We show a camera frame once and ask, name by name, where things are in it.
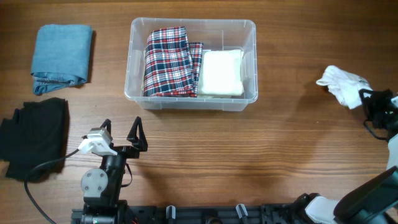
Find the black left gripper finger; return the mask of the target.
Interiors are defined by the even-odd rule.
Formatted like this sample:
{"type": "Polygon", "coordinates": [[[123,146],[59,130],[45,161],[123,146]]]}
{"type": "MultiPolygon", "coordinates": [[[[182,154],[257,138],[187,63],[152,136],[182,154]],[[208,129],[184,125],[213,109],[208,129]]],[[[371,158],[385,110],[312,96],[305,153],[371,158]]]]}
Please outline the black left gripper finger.
{"type": "Polygon", "coordinates": [[[147,151],[148,143],[143,130],[142,120],[139,116],[137,116],[134,120],[134,123],[126,139],[132,144],[132,147],[134,147],[136,150],[140,152],[147,151]]]}
{"type": "Polygon", "coordinates": [[[100,128],[105,128],[109,134],[111,134],[111,120],[106,119],[103,124],[100,126],[100,128]]]}

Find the white printed t-shirt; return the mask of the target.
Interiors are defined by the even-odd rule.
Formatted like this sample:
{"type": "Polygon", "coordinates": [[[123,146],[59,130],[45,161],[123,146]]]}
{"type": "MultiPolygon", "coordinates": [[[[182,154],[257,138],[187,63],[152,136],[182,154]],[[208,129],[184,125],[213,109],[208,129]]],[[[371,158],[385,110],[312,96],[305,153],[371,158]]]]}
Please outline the white printed t-shirt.
{"type": "Polygon", "coordinates": [[[362,105],[359,91],[373,90],[369,82],[353,73],[346,72],[334,65],[329,65],[323,72],[321,79],[316,81],[319,86],[326,86],[338,102],[350,110],[362,105]]]}

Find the cream cloth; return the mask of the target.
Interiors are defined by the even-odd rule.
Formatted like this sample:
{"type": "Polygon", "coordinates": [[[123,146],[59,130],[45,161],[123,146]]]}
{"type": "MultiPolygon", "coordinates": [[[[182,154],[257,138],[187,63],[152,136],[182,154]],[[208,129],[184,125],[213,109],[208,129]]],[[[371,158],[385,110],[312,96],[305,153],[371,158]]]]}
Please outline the cream cloth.
{"type": "Polygon", "coordinates": [[[203,51],[198,96],[239,96],[243,93],[240,50],[203,51]]]}

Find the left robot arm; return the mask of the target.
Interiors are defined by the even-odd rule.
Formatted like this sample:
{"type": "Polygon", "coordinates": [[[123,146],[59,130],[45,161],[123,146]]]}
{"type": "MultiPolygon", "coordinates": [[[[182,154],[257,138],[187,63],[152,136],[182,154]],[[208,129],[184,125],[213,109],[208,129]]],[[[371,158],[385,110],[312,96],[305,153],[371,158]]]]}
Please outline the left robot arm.
{"type": "Polygon", "coordinates": [[[72,211],[72,223],[138,222],[127,201],[121,200],[119,195],[121,189],[128,186],[123,183],[125,171],[131,171],[127,160],[138,159],[140,153],[146,152],[148,148],[140,117],[134,120],[126,139],[131,143],[129,146],[113,144],[109,119],[83,137],[78,150],[100,156],[102,161],[99,168],[87,171],[81,179],[84,206],[82,210],[72,211]]]}

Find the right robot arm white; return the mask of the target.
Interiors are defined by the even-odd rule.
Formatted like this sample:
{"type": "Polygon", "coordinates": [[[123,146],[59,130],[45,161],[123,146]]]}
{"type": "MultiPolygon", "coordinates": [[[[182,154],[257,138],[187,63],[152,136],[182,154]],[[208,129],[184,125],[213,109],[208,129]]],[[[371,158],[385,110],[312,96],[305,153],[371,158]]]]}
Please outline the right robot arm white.
{"type": "Polygon", "coordinates": [[[341,200],[319,194],[303,194],[290,207],[292,222],[396,223],[387,213],[397,208],[397,95],[359,90],[366,119],[363,126],[376,139],[387,142],[386,171],[351,191],[341,200]]]}

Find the red navy plaid shirt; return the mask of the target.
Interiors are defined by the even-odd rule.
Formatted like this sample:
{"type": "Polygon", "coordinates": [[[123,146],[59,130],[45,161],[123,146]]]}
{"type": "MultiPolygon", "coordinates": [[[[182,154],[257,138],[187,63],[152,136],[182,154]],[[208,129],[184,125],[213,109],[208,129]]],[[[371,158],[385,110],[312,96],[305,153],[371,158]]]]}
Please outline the red navy plaid shirt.
{"type": "Polygon", "coordinates": [[[154,30],[147,38],[143,95],[198,96],[202,42],[190,42],[184,26],[154,30]]]}

